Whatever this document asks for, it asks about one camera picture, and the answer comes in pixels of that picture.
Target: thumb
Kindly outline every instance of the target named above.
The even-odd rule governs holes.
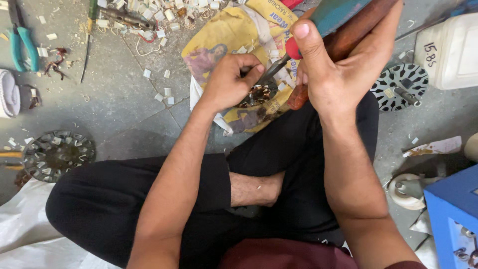
[[[292,33],[306,63],[309,62],[315,66],[322,63],[333,64],[327,54],[324,41],[311,20],[298,20],[293,25]]]
[[[259,81],[264,71],[265,67],[262,64],[256,65],[242,80],[247,83],[249,88],[252,88],[252,86],[256,85],[257,81]]]

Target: white plastic container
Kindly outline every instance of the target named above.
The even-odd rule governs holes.
[[[415,61],[441,90],[478,86],[478,13],[465,14],[417,35]]]

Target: blue stool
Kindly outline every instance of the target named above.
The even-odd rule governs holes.
[[[440,267],[473,268],[454,252],[464,247],[470,255],[476,250],[476,238],[464,231],[478,232],[478,165],[429,185],[424,192]]]

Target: maroon shirt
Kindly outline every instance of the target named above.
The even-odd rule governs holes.
[[[230,248],[219,269],[358,269],[355,260],[337,247],[287,239],[244,239]],[[386,269],[426,269],[404,261]]]

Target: man's left hand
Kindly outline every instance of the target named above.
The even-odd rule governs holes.
[[[219,113],[241,102],[261,78],[265,67],[252,54],[228,54],[218,62],[198,105]],[[241,78],[241,72],[248,72]]]

